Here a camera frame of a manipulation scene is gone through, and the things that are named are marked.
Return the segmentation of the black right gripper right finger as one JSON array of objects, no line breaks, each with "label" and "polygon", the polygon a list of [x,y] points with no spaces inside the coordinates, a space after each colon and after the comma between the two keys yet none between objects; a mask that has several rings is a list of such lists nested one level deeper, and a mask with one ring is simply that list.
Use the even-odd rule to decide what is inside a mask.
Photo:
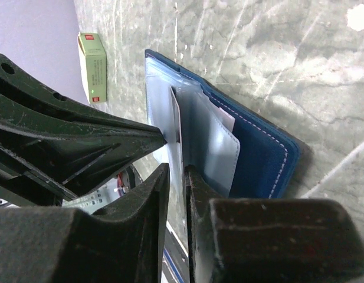
[{"label": "black right gripper right finger", "polygon": [[347,282],[364,244],[328,199],[228,199],[185,168],[191,282]]}]

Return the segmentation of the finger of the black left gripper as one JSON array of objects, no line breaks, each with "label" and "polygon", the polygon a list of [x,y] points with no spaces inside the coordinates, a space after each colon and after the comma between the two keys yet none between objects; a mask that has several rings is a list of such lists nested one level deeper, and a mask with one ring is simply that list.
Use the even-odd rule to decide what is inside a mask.
[{"label": "finger of the black left gripper", "polygon": [[78,103],[0,54],[0,198],[59,206],[164,144],[157,127]]}]

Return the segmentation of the blue leather card holder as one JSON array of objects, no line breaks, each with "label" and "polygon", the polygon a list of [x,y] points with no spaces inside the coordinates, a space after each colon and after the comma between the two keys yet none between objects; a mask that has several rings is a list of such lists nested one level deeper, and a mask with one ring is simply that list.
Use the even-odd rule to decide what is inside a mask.
[{"label": "blue leather card holder", "polygon": [[147,120],[166,140],[153,157],[170,164],[172,177],[170,87],[181,113],[184,167],[195,166],[225,197],[282,197],[300,157],[294,138],[156,51],[145,51],[145,71]]}]

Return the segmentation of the dark card with chip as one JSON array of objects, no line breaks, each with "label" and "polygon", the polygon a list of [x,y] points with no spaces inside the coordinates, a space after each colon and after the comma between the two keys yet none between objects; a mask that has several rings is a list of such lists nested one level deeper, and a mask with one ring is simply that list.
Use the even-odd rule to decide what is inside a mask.
[{"label": "dark card with chip", "polygon": [[170,146],[170,161],[172,162],[173,169],[173,184],[177,194],[177,204],[180,210],[180,219],[186,230],[186,192],[184,181],[184,165],[183,165],[183,151],[182,151],[182,131],[181,131],[181,113],[179,104],[176,99],[176,91],[174,87],[170,87],[170,98],[172,107],[172,138],[173,141]]}]

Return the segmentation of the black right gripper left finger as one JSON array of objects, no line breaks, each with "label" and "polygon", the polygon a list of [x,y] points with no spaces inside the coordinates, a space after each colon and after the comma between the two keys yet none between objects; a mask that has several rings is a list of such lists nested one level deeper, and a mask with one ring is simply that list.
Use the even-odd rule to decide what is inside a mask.
[{"label": "black right gripper left finger", "polygon": [[0,282],[160,282],[169,166],[88,214],[0,208]]}]

